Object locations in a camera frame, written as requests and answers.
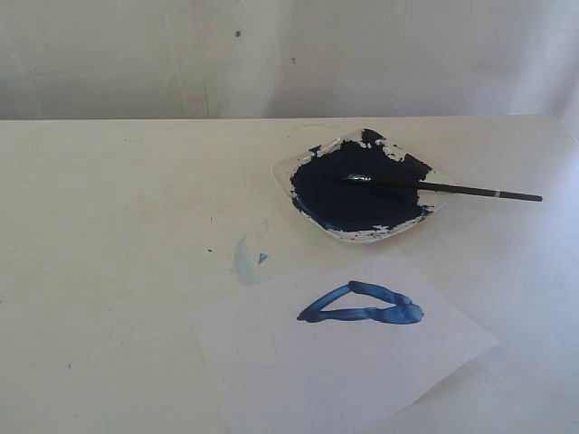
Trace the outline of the white paper sheet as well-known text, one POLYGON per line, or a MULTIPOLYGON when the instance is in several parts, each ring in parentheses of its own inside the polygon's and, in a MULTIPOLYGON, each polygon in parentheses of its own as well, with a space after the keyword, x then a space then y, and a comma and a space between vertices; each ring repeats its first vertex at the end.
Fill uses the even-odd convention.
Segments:
POLYGON ((193 324, 233 433, 356 433, 496 344, 399 250, 271 280, 193 324))

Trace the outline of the white square paint dish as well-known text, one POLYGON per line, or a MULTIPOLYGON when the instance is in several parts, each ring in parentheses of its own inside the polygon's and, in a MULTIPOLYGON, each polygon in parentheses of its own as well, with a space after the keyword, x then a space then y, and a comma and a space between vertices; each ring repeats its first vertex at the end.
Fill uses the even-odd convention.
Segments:
POLYGON ((340 180, 355 174, 451 183, 448 176, 369 128, 281 160, 271 172, 302 215, 331 236, 354 243, 373 243, 409 230, 450 199, 447 193, 340 180))

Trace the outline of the black thin paintbrush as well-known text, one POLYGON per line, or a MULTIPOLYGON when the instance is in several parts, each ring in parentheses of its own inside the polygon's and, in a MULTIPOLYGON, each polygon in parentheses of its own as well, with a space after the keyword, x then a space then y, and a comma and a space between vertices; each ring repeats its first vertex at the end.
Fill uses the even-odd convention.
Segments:
POLYGON ((490 190, 454 184, 429 183, 425 181, 412 181, 404 179, 376 177, 369 175, 359 175, 359 174, 335 175, 334 178, 337 179, 338 181, 347 183, 409 188, 414 190, 424 190, 436 193, 453 193, 480 197, 493 197, 499 199, 509 199, 534 203, 541 203, 543 201, 543 197, 541 195, 536 194, 514 193, 508 191, 490 190))

